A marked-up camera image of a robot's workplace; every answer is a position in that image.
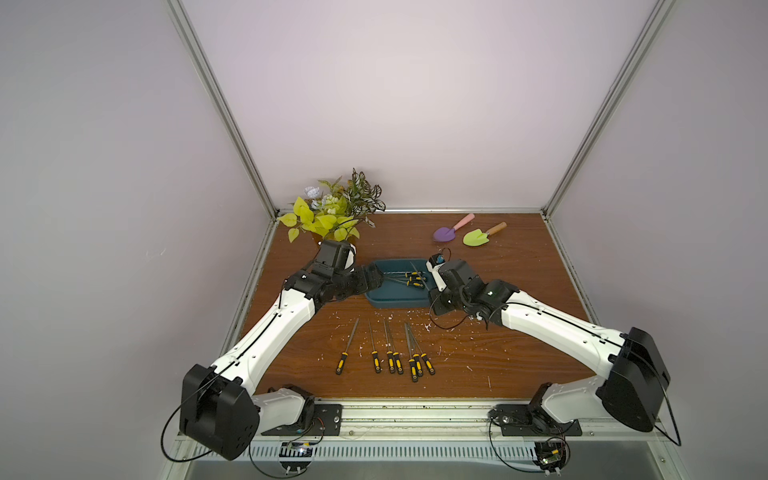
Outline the right electronics board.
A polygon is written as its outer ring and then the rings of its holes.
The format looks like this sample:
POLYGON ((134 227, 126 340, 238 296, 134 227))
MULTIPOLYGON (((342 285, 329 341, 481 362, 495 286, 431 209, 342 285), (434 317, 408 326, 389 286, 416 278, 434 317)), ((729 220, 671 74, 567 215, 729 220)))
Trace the right electronics board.
POLYGON ((569 448, 563 442, 536 442, 534 453, 533 463, 546 475, 562 475, 569 458, 569 448))

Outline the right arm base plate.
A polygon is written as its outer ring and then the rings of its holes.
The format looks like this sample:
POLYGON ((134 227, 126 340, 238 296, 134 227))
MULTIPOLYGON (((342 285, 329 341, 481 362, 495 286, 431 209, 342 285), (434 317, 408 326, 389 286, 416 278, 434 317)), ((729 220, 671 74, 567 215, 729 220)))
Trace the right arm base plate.
POLYGON ((488 412, 488 419, 503 436, 582 436, 578 420, 562 423, 544 411, 543 396, 551 386, 542 384, 528 404, 497 404, 488 412))

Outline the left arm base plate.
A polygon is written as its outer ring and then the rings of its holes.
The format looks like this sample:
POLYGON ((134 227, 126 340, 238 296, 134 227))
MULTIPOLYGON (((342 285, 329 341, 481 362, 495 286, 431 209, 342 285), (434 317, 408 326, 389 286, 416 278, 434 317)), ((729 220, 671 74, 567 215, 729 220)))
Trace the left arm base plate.
POLYGON ((262 436, 338 436, 342 419, 341 404, 312 403, 304 407, 296 422, 267 430, 262 436))

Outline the electronics board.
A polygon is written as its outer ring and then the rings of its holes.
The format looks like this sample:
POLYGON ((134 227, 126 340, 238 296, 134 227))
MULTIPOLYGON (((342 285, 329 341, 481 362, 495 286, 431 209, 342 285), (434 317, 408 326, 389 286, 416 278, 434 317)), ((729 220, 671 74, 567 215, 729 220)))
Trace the electronics board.
POLYGON ((314 445, 310 443, 284 443, 278 454, 278 461, 285 476, 304 474, 313 461, 314 450, 314 445))
POLYGON ((546 475, 562 475, 569 458, 569 448, 563 442, 536 442, 534 453, 533 463, 546 475))

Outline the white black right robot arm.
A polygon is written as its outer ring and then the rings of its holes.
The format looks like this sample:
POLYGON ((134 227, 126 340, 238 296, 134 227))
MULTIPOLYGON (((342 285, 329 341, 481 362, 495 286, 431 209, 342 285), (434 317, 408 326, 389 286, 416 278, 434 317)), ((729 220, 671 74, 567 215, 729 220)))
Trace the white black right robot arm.
POLYGON ((486 323, 531 336, 577 360, 592 376, 542 384, 527 406, 537 432, 563 431, 588 418, 612 418, 639 432, 657 425, 670 375, 653 337, 601 327, 551 307, 503 280, 484 282, 464 260, 436 254, 426 262, 435 286, 430 309, 463 311, 486 323))

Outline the purple toy shovel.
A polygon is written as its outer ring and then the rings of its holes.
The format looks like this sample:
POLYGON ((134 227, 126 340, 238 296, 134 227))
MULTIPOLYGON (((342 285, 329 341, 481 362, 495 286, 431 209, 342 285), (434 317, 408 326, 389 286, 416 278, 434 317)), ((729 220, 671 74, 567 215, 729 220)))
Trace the purple toy shovel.
POLYGON ((451 227, 440 227, 433 233, 433 240, 438 243, 447 243, 456 238, 456 231, 467 225, 475 218, 474 213, 470 213, 461 218, 451 227))

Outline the aluminium front rail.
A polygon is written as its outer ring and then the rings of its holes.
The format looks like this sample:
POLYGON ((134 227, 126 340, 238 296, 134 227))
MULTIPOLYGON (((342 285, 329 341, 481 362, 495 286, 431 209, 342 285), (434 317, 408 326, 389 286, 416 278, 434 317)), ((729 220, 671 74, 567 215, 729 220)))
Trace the aluminium front rail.
MULTIPOLYGON (((310 443, 315 447, 312 462, 415 460, 506 463, 519 470, 538 472, 534 444, 563 442, 569 453, 580 442, 646 442, 653 449, 665 443, 658 431, 641 433, 608 418, 581 419, 582 436, 503 436, 488 419, 500 400, 317 400, 338 403, 343 419, 338 436, 256 436, 248 449, 234 460, 278 461, 284 443, 310 443)), ((184 461, 224 459, 197 441, 182 435, 187 444, 179 453, 184 461)))

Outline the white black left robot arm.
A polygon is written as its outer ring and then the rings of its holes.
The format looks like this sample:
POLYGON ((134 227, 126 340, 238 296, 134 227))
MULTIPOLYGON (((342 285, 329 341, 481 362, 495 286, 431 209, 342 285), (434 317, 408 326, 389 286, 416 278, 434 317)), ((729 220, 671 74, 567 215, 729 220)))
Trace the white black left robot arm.
POLYGON ((252 440, 279 427, 310 429, 314 397, 296 387, 256 389, 289 340, 332 302, 379 288, 384 274, 358 265, 356 248, 324 241, 314 259, 284 280, 275 302, 257 324, 211 365, 194 365, 182 381, 179 430, 226 460, 252 440))

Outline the eleventh needle file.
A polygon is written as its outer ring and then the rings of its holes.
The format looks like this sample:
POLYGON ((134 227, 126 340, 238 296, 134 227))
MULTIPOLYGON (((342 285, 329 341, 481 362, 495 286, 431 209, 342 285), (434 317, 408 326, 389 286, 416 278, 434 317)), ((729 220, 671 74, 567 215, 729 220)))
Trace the eleventh needle file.
POLYGON ((384 275, 394 276, 394 277, 403 277, 403 278, 423 278, 424 277, 424 274, 418 271, 385 272, 384 275))

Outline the left electronics board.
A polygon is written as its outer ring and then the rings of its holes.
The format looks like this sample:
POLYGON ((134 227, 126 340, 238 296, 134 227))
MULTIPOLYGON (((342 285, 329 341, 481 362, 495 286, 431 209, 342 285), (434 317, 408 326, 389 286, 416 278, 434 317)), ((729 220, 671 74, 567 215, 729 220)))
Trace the left electronics board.
POLYGON ((278 454, 278 461, 285 476, 304 474, 313 461, 314 450, 314 445, 310 443, 284 443, 278 454))

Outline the teal plastic storage box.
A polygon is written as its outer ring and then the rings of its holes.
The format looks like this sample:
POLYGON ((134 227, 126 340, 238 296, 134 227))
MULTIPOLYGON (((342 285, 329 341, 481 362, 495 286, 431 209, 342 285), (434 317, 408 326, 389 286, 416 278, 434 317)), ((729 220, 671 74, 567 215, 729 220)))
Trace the teal plastic storage box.
POLYGON ((380 288, 365 293, 365 298, 374 308, 380 309, 429 307, 430 291, 436 286, 431 274, 427 271, 426 261, 424 258, 375 260, 373 264, 376 264, 383 273, 394 271, 422 272, 426 288, 411 288, 384 280, 380 288))

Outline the potted green artificial plant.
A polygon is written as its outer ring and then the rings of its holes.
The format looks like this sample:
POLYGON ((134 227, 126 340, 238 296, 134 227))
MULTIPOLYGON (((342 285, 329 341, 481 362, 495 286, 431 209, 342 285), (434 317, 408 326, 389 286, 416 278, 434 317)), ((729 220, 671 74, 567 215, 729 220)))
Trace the potted green artificial plant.
POLYGON ((375 228, 372 216, 386 211, 382 192, 363 171, 353 169, 347 177, 307 187, 277 221, 287 228, 289 242, 302 233, 313 235, 317 242, 358 240, 361 226, 375 228))

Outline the green toy shovel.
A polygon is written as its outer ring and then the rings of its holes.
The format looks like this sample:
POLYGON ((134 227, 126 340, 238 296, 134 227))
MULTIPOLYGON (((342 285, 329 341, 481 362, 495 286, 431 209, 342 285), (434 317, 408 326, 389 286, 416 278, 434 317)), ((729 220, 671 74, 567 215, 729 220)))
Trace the green toy shovel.
POLYGON ((507 227, 506 222, 501 222, 487 230, 475 229, 466 233, 462 239, 464 245, 469 247, 479 247, 489 242, 490 237, 499 233, 507 227))

